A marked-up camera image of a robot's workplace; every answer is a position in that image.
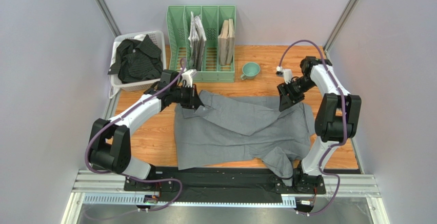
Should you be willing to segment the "grey long sleeve shirt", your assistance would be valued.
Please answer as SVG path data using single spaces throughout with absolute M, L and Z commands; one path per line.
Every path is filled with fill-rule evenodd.
M 202 91 L 195 110 L 175 107 L 174 137 L 180 170 L 259 158 L 287 186 L 293 163 L 307 156 L 314 134 L 312 108 L 279 110 L 277 96 L 225 97 Z

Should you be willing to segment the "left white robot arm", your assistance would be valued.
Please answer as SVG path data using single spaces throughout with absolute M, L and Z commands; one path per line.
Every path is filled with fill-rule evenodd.
M 147 179 L 152 165 L 131 154 L 131 136 L 148 119 L 162 112 L 172 103 L 186 109 L 203 105 L 193 82 L 197 71 L 164 70 L 127 110 L 109 120 L 97 119 L 92 126 L 85 152 L 87 167 L 96 173 L 116 173 L 140 180 Z

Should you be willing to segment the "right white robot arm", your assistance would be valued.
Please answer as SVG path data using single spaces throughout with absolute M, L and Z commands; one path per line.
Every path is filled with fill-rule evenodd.
M 314 122 L 316 140 L 308 155 L 293 170 L 292 177 L 295 191 L 310 193 L 322 185 L 324 168 L 334 151 L 355 136 L 362 100 L 341 85 L 330 60 L 307 56 L 300 68 L 302 76 L 294 77 L 291 70 L 277 66 L 276 74 L 284 79 L 277 89 L 280 111 L 303 101 L 305 92 L 313 87 L 322 95 Z

